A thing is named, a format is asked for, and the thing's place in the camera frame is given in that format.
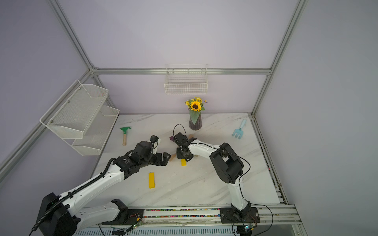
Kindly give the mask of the wooden triangle block front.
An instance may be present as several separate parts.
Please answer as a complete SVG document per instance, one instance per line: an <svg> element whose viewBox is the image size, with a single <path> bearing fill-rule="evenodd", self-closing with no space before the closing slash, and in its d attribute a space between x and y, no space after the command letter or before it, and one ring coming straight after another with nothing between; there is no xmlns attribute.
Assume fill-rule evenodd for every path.
<svg viewBox="0 0 378 236"><path fill-rule="evenodd" d="M169 159L169 162L170 161L172 161L172 160L174 160L175 158L176 158L176 156L177 156L177 154L175 153L175 154L173 154L173 155L171 155L171 157L170 157L170 159Z"/></svg>

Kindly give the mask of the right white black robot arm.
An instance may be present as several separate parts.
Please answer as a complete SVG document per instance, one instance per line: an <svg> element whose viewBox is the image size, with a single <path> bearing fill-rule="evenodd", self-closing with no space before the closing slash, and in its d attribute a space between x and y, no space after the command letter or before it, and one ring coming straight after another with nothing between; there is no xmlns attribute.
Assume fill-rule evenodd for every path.
<svg viewBox="0 0 378 236"><path fill-rule="evenodd" d="M188 138L182 133L170 137L178 147L176 156L186 161L195 156L207 158L211 161L218 177L227 184L231 195L231 206L237 211L244 211L251 206L245 199L241 190L241 177L243 176L243 159L236 154L228 143L211 145L197 138Z"/></svg>

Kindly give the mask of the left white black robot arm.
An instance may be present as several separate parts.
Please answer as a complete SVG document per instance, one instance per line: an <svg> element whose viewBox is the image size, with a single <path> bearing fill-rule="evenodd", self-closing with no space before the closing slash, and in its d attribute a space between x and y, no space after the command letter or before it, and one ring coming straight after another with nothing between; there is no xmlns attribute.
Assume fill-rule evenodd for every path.
<svg viewBox="0 0 378 236"><path fill-rule="evenodd" d="M72 236L76 232L97 224L135 225L141 221L142 209L130 210L120 199L87 208L96 196L120 183L143 167L166 166L171 155L167 152L138 154L129 151L124 156L111 158L105 169L80 186L61 195L50 193L41 203L35 225L45 236Z"/></svg>

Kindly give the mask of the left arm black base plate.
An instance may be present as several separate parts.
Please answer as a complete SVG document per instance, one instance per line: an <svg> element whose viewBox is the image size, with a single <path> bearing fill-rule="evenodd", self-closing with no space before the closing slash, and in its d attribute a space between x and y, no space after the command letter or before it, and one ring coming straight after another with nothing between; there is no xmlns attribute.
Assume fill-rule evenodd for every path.
<svg viewBox="0 0 378 236"><path fill-rule="evenodd" d="M144 209L121 210L113 221L102 222L102 225L135 225L143 219Z"/></svg>

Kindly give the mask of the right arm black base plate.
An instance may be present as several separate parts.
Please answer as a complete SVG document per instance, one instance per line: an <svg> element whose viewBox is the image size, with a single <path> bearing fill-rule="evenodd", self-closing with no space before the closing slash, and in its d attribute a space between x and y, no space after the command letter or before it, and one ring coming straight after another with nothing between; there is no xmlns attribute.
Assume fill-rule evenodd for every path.
<svg viewBox="0 0 378 236"><path fill-rule="evenodd" d="M260 223L260 216L256 207L246 206L242 211L234 207L220 208L220 220L225 223Z"/></svg>

